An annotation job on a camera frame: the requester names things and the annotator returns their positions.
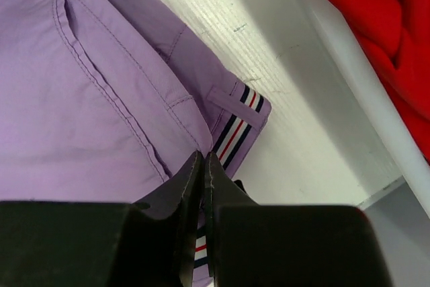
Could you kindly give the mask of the purple trousers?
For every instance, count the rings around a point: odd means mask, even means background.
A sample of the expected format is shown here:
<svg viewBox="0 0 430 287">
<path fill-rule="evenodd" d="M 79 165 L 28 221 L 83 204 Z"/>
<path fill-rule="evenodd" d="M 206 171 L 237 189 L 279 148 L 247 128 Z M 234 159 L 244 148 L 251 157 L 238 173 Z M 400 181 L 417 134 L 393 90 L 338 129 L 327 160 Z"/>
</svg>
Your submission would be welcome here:
<svg viewBox="0 0 430 287">
<path fill-rule="evenodd" d="M 1 199 L 135 202 L 194 151 L 232 176 L 271 104 L 160 0 L 1 0 Z"/>
</svg>

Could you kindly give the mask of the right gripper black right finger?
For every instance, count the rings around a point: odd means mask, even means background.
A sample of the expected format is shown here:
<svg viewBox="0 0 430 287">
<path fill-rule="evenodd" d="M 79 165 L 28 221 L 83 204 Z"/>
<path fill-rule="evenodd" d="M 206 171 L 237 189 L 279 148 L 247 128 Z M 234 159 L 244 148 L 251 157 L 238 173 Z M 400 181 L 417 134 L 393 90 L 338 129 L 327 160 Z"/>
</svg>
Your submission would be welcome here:
<svg viewBox="0 0 430 287">
<path fill-rule="evenodd" d="M 267 206 L 211 153 L 205 164 L 206 244 L 216 286 L 385 286 L 386 262 L 354 206 Z"/>
</svg>

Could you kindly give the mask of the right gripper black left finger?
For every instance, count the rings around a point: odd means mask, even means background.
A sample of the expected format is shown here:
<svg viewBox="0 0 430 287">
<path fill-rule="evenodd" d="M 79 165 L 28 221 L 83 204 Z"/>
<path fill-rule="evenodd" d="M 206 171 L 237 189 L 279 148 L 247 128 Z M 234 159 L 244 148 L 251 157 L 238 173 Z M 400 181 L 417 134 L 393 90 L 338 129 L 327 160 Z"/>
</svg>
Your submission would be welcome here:
<svg viewBox="0 0 430 287">
<path fill-rule="evenodd" d="M 2 286 L 191 286 L 204 158 L 135 203 L 1 203 Z"/>
</svg>

